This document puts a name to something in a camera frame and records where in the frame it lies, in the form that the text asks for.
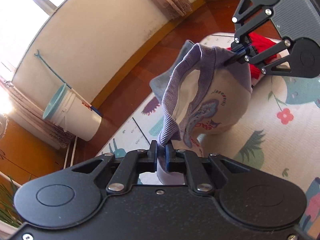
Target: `wooden floor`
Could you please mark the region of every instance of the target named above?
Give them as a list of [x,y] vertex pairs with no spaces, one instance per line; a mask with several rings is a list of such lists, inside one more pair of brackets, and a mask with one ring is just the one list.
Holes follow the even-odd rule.
[[[99,111],[104,115],[104,125],[100,126],[91,141],[78,140],[74,163],[88,160],[101,150],[151,93],[149,81],[170,68],[185,40],[196,43],[212,33],[233,33],[231,18],[238,2],[239,0],[220,0],[205,4],[151,49],[103,102]],[[269,38],[279,38],[271,23],[255,32]]]

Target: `window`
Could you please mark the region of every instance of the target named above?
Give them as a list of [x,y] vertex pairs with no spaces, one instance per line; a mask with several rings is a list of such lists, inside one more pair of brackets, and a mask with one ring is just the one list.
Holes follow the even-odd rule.
[[41,26],[64,0],[0,0],[0,76],[11,80]]

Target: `metal screw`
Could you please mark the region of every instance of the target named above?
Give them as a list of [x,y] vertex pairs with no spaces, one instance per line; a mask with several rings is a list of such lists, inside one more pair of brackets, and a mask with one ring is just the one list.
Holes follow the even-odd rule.
[[287,47],[290,47],[291,46],[291,42],[289,40],[284,40],[284,44],[287,46]]
[[208,192],[208,191],[212,190],[212,186],[207,183],[201,183],[197,186],[197,190],[199,190],[201,192]]
[[266,9],[264,12],[266,13],[266,15],[271,15],[272,14],[272,11],[270,9]]
[[291,235],[288,237],[288,240],[298,240],[298,237],[296,235]]
[[108,189],[111,191],[121,191],[124,189],[124,185],[121,183],[112,183],[109,185]]
[[23,240],[33,240],[33,237],[32,237],[32,235],[24,234],[24,235],[22,236],[22,239],[23,239]]
[[159,189],[159,190],[156,191],[156,194],[157,195],[163,195],[164,194],[164,190]]

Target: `red cloth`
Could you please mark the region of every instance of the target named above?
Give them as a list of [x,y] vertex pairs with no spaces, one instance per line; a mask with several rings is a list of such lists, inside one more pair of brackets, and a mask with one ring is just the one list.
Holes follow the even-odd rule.
[[[269,40],[269,39],[267,39],[257,33],[249,33],[249,36],[252,40],[252,45],[255,47],[255,49],[258,51],[258,53],[261,53],[264,50],[266,50],[276,44],[273,41],[271,41],[271,40]],[[266,61],[266,63],[270,63],[270,61],[276,57],[277,57],[277,55],[272,55],[271,57],[269,57],[265,61]],[[250,64],[250,73],[251,73],[252,78],[258,79],[261,71],[257,67],[255,67],[254,65]]]

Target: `robotic arm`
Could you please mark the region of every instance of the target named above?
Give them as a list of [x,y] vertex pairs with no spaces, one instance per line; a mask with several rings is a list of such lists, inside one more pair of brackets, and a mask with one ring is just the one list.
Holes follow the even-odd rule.
[[[320,0],[241,0],[235,61],[263,74],[320,74]],[[258,54],[248,34],[271,20],[280,43]],[[289,55],[264,60],[284,49]],[[290,69],[279,69],[283,62]],[[107,153],[24,184],[14,198],[25,223],[10,240],[310,240],[298,228],[306,197],[296,185],[221,155],[165,147],[166,169],[185,185],[137,185],[155,172],[157,142],[116,159]]]

